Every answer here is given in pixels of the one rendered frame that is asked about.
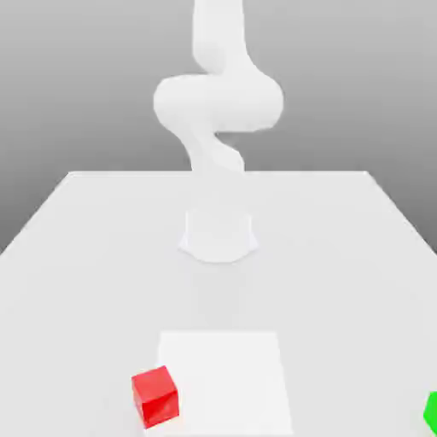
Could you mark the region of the small red cube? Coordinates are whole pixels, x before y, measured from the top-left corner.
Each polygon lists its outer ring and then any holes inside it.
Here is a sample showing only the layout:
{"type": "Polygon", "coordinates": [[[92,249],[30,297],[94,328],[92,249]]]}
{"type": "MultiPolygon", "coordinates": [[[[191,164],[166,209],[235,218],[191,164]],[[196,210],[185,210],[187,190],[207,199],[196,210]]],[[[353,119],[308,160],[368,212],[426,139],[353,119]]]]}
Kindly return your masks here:
{"type": "Polygon", "coordinates": [[[133,376],[131,388],[145,429],[179,416],[178,389],[165,365],[133,376]]]}

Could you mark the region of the small green cube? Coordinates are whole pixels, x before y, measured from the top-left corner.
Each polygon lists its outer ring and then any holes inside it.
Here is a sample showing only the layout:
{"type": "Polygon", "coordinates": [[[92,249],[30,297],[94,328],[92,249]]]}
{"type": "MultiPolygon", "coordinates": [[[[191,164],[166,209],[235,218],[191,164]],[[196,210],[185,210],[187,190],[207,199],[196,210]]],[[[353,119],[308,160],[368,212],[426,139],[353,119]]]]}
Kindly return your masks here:
{"type": "Polygon", "coordinates": [[[437,437],[437,391],[430,392],[423,410],[423,420],[437,437]]]}

